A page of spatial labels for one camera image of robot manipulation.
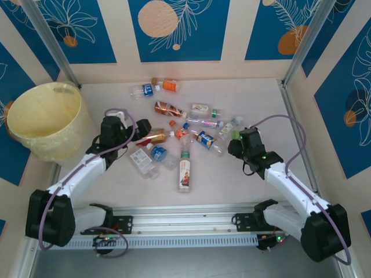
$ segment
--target orange bottle label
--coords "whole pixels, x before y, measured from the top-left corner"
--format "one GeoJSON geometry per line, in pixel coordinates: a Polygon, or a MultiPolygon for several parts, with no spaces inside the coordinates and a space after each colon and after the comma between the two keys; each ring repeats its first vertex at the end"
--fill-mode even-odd
{"type": "Polygon", "coordinates": [[[172,83],[172,82],[166,82],[166,81],[164,81],[164,83],[162,84],[162,87],[163,87],[165,90],[169,90],[169,91],[174,91],[174,92],[176,92],[176,83],[172,83]]]}
{"type": "Polygon", "coordinates": [[[175,137],[180,140],[184,135],[187,135],[188,131],[186,131],[184,128],[177,129],[175,132],[175,137]]]}

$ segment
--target blue bottle label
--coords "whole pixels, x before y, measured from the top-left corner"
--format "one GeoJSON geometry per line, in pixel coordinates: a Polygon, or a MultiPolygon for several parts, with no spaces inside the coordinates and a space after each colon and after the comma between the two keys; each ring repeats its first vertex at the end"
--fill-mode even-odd
{"type": "Polygon", "coordinates": [[[153,90],[151,84],[142,85],[145,97],[153,96],[153,90]]]}
{"type": "Polygon", "coordinates": [[[197,141],[201,143],[205,148],[210,149],[211,146],[214,144],[215,139],[214,137],[211,137],[204,131],[202,131],[198,136],[197,136],[197,141]]]}
{"type": "Polygon", "coordinates": [[[156,161],[160,161],[159,158],[161,157],[161,155],[166,152],[166,150],[164,148],[161,148],[161,147],[154,147],[151,151],[151,156],[156,160],[156,161]]]}

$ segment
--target white bottle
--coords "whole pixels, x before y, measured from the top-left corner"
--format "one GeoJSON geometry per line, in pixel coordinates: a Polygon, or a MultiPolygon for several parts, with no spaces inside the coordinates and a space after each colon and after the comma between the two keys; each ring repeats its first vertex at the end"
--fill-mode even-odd
{"type": "Polygon", "coordinates": [[[155,92],[160,91],[159,85],[143,84],[133,86],[130,90],[130,97],[132,100],[136,100],[141,97],[151,97],[155,92]]]}
{"type": "Polygon", "coordinates": [[[191,106],[190,113],[192,116],[199,118],[218,118],[221,117],[222,110],[211,109],[210,106],[206,104],[193,103],[191,106]]]}
{"type": "Polygon", "coordinates": [[[190,145],[193,142],[192,135],[188,133],[183,127],[179,126],[174,120],[169,125],[173,132],[170,133],[171,137],[176,137],[182,145],[190,145]]]}
{"type": "Polygon", "coordinates": [[[208,135],[199,127],[191,127],[188,123],[185,123],[183,128],[196,137],[197,142],[210,150],[214,155],[221,157],[224,154],[224,144],[217,140],[217,138],[208,135]]]}
{"type": "Polygon", "coordinates": [[[155,146],[152,143],[148,143],[147,149],[150,151],[151,157],[154,160],[161,162],[169,170],[174,170],[176,168],[178,160],[166,149],[155,146]]]}
{"type": "Polygon", "coordinates": [[[143,178],[155,180],[159,171],[154,161],[146,154],[142,147],[136,147],[130,154],[130,161],[143,178]]]}
{"type": "Polygon", "coordinates": [[[216,118],[200,119],[197,117],[187,117],[185,120],[190,126],[201,126],[207,127],[209,129],[218,129],[223,127],[224,122],[222,120],[217,120],[216,118]]]}
{"type": "Polygon", "coordinates": [[[183,145],[180,153],[178,190],[182,193],[191,192],[191,161],[190,145],[183,145]]]}
{"type": "Polygon", "coordinates": [[[230,141],[232,138],[233,130],[242,123],[242,117],[238,116],[225,124],[225,126],[216,134],[217,138],[222,139],[224,142],[230,141]]]}

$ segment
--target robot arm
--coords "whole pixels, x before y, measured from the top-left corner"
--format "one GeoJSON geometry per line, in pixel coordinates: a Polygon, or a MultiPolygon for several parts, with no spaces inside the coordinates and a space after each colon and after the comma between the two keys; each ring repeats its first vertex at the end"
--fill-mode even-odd
{"type": "Polygon", "coordinates": [[[53,194],[55,197],[43,227],[44,241],[62,247],[71,240],[75,233],[85,229],[101,225],[110,228],[113,218],[111,208],[99,204],[91,204],[83,209],[73,208],[81,193],[99,175],[107,171],[118,157],[118,150],[102,152],[127,142],[133,129],[132,141],[137,141],[150,132],[151,125],[148,120],[143,119],[138,121],[135,127],[128,127],[123,112],[105,116],[101,123],[100,135],[93,140],[92,146],[86,151],[80,163],[58,183],[45,191],[36,190],[30,196],[26,236],[38,238],[42,214],[53,194]]]}
{"type": "Polygon", "coordinates": [[[333,227],[319,207],[330,215],[347,246],[351,245],[348,218],[345,209],[327,201],[308,189],[275,152],[266,152],[256,127],[242,130],[241,140],[232,140],[228,152],[248,165],[253,173],[276,187],[297,211],[293,213],[274,200],[255,206],[254,218],[259,226],[276,226],[300,241],[307,255],[319,262],[343,249],[333,227]]]}

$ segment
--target yellow trash bin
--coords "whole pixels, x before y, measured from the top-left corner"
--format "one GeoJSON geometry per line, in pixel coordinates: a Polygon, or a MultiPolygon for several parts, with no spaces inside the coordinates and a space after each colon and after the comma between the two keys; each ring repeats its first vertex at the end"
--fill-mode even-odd
{"type": "Polygon", "coordinates": [[[47,83],[23,93],[8,111],[11,135],[45,161],[67,160],[79,149],[90,116],[77,87],[47,83]]]}

